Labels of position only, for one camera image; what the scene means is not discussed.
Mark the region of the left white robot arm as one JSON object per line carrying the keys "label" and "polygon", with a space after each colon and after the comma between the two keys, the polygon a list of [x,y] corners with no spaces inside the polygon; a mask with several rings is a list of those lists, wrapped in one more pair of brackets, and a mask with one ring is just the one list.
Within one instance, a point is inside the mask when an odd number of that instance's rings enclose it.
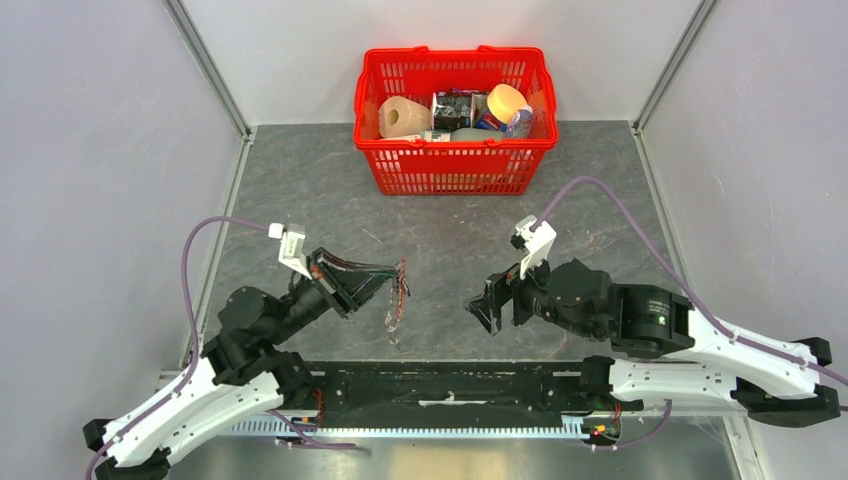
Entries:
{"label": "left white robot arm", "polygon": [[405,263],[346,261],[323,248],[274,296],[243,286],[219,312],[219,333],[165,388],[112,420],[84,427],[95,453],[89,479],[163,479],[187,453],[226,428],[281,406],[318,406],[303,358],[279,345],[328,311],[348,318],[385,285],[408,290]]}

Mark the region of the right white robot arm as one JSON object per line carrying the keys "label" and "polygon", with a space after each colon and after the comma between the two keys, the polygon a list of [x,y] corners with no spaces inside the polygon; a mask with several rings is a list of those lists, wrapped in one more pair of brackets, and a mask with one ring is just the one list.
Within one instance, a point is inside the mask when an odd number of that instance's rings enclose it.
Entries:
{"label": "right white robot arm", "polygon": [[609,342],[620,358],[587,358],[579,400],[601,409],[621,402],[724,405],[771,426],[803,428],[840,416],[838,393],[822,384],[831,361],[819,337],[773,339],[729,322],[711,323],[686,297],[661,287],[616,284],[579,260],[527,273],[514,265],[490,275],[464,307],[490,334],[512,306],[519,326],[533,317],[590,341]]}

